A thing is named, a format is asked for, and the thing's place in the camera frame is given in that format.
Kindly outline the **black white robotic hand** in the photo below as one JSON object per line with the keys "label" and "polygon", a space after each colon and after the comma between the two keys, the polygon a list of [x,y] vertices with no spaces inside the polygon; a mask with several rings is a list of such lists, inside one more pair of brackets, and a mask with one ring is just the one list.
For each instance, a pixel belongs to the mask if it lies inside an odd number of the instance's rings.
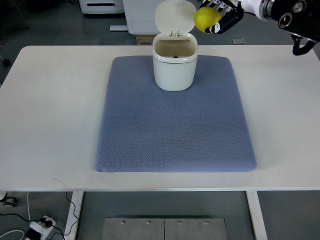
{"label": "black white robotic hand", "polygon": [[266,20],[264,0],[204,0],[198,10],[210,7],[222,14],[222,18],[205,30],[207,34],[222,34],[237,24],[245,13],[255,15],[261,20]]}

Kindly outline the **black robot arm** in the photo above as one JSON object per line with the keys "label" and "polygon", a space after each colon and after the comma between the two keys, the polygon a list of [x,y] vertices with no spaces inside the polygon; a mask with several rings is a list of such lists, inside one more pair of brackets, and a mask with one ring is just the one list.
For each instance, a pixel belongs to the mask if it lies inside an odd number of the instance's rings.
{"label": "black robot arm", "polygon": [[307,54],[320,42],[320,2],[318,0],[267,0],[262,13],[291,34],[292,53]]}

